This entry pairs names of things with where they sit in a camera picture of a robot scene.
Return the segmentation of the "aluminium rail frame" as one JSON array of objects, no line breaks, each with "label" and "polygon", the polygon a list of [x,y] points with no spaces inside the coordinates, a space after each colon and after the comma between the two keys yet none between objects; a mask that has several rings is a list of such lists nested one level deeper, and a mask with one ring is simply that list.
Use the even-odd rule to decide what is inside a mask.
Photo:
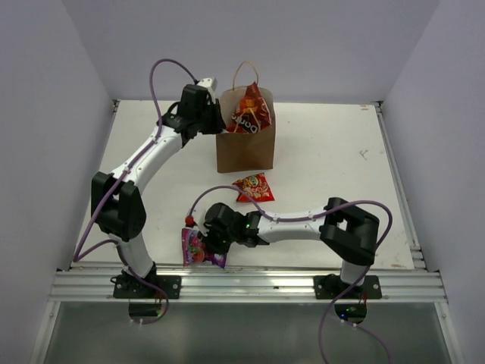
[{"label": "aluminium rail frame", "polygon": [[329,315],[314,294],[317,275],[340,259],[319,242],[233,246],[225,269],[184,268],[183,217],[233,203],[215,170],[215,139],[200,136],[171,159],[145,192],[144,234],[161,275],[180,279],[179,297],[160,322],[139,327],[128,302],[113,297],[120,272],[106,246],[56,274],[34,349],[34,363],[462,363],[441,275],[427,269],[377,104],[278,103],[273,211],[302,211],[329,196],[387,205],[393,228],[374,273],[380,300],[368,299],[360,328]]}]

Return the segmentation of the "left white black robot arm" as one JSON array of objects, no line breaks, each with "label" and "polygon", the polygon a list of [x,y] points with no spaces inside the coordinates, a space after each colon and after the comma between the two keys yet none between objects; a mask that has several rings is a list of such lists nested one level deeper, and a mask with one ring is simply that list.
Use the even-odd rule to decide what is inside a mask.
[{"label": "left white black robot arm", "polygon": [[136,152],[112,172],[99,172],[92,179],[93,222],[114,238],[123,264],[133,275],[130,287],[140,297],[152,296],[158,287],[157,278],[150,274],[155,263],[142,237],[147,218],[142,193],[162,165],[191,139],[225,129],[216,87],[214,78],[186,85],[180,101],[170,106]]}]

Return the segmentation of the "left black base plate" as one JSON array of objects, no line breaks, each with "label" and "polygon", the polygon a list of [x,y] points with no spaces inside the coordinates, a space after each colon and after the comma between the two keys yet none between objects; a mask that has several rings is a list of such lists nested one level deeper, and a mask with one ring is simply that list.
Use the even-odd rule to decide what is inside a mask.
[{"label": "left black base plate", "polygon": [[115,299],[154,299],[167,297],[169,300],[178,299],[182,287],[182,278],[178,275],[148,274],[140,282],[132,275],[122,271],[119,275],[111,277],[114,285],[113,298]]}]

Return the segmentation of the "small red popcorn snack bag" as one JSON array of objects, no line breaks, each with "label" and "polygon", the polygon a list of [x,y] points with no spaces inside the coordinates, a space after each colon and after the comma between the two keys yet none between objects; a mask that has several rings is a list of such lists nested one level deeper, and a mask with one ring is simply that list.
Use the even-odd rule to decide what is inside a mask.
[{"label": "small red popcorn snack bag", "polygon": [[275,200],[264,172],[236,180],[232,185],[241,190],[236,202],[248,203],[250,199],[255,202],[272,202]]}]

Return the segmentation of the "brown paper bag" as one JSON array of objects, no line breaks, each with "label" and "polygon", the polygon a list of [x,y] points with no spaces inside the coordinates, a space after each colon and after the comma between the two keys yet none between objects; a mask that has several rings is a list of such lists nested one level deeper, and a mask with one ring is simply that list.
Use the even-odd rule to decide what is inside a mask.
[{"label": "brown paper bag", "polygon": [[[254,82],[258,84],[258,81],[259,76],[256,75]],[[233,81],[231,88],[221,95],[221,115],[227,128],[230,125],[230,116],[238,101],[245,95],[247,86],[237,86]],[[273,95],[268,89],[258,87],[268,104],[273,124],[259,133],[230,133],[226,130],[218,134],[216,136],[216,160],[217,171],[221,174],[269,170],[274,166],[276,115]]]}]

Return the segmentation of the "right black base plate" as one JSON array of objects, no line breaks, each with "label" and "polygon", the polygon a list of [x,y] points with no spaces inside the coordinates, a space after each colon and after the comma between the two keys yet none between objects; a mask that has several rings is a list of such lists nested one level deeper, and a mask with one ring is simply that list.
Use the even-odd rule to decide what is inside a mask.
[{"label": "right black base plate", "polygon": [[[349,284],[341,281],[339,275],[315,275],[313,277],[314,295],[317,300],[333,300]],[[376,275],[366,275],[362,285],[353,287],[348,293],[342,296],[344,300],[379,300],[383,297],[380,281]]]}]

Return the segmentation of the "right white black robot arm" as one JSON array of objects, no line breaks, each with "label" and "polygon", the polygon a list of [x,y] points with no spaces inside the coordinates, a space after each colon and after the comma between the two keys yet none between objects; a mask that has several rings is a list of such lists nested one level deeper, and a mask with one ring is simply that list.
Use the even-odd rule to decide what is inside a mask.
[{"label": "right white black robot arm", "polygon": [[303,214],[252,211],[242,214],[214,204],[202,220],[199,237],[211,253],[228,253],[233,243],[252,248],[285,240],[319,240],[342,259],[339,292],[356,297],[365,288],[365,274],[374,264],[380,220],[344,199],[333,197]]}]

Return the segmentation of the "red Doritos chip bag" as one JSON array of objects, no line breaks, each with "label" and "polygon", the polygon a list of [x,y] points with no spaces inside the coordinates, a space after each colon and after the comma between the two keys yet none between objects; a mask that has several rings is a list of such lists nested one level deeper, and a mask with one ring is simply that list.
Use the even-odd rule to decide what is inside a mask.
[{"label": "red Doritos chip bag", "polygon": [[273,124],[268,104],[256,82],[246,87],[245,95],[238,101],[230,116],[230,133],[259,133]]}]

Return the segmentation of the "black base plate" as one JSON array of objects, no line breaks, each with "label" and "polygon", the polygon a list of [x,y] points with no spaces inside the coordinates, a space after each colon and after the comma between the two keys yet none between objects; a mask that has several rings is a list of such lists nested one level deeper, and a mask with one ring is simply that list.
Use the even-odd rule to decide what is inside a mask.
[{"label": "black base plate", "polygon": [[[349,284],[341,281],[339,275],[315,275],[313,277],[314,295],[317,300],[333,300]],[[383,297],[380,281],[376,275],[366,275],[362,285],[353,287],[348,293],[342,296],[344,300],[379,300]]]},{"label": "black base plate", "polygon": [[169,300],[178,299],[182,287],[182,278],[178,275],[148,274],[140,282],[132,275],[122,271],[119,275],[111,277],[114,285],[113,298],[115,299],[154,299],[167,297]]}]

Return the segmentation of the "purple Fox's candy bag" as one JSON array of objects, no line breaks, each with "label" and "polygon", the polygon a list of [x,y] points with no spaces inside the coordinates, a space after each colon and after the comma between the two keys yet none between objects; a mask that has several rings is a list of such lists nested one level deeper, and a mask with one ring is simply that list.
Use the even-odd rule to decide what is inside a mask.
[{"label": "purple Fox's candy bag", "polygon": [[227,255],[210,253],[208,247],[199,238],[199,231],[184,227],[181,231],[181,244],[184,266],[210,262],[212,265],[225,268]]}]

